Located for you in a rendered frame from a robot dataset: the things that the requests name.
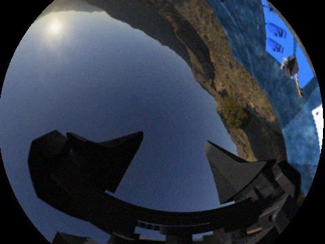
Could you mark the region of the black micro servo with orange cable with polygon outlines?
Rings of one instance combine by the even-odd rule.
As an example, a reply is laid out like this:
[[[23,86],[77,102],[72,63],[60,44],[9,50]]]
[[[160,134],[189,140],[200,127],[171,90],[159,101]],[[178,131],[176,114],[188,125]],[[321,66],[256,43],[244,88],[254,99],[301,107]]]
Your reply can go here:
[[[282,58],[282,70],[284,70],[285,76],[293,79],[293,74],[296,75],[296,78],[298,79],[297,73],[299,73],[300,68],[298,67],[298,62],[297,62],[297,57],[283,57]],[[298,85],[298,81],[296,79],[297,85]]]

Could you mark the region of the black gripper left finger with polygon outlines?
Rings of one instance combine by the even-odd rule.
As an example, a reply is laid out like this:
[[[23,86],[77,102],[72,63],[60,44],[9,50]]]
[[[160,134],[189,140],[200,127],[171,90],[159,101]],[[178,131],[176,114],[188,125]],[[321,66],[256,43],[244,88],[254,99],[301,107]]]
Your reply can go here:
[[[109,192],[116,192],[125,171],[132,163],[136,151],[143,141],[144,133],[139,131],[105,142],[93,142],[68,132],[70,146],[79,155],[89,160]]]

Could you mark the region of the blue rectangular deck plate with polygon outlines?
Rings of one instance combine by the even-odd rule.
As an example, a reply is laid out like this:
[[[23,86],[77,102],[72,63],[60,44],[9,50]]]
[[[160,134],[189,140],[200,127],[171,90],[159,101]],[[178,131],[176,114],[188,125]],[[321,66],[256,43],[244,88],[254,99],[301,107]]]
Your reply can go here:
[[[311,73],[308,62],[305,59],[303,52],[298,46],[297,41],[289,32],[288,27],[284,24],[279,15],[274,11],[274,9],[269,5],[266,0],[261,0],[263,7],[263,13],[265,14],[265,25],[266,27],[266,51],[270,52],[273,57],[275,57],[281,64],[283,57],[297,57],[298,67],[300,68],[299,73],[293,74],[293,79],[297,79],[299,87],[307,86],[306,84],[311,83],[312,79],[315,78]]]

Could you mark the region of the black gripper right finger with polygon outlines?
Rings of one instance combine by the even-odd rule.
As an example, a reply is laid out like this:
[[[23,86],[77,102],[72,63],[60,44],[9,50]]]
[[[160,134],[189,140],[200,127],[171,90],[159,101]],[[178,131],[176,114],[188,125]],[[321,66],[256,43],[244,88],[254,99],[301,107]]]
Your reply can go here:
[[[274,167],[276,158],[247,162],[211,141],[205,142],[205,152],[211,166],[220,204],[230,203],[258,174]]]

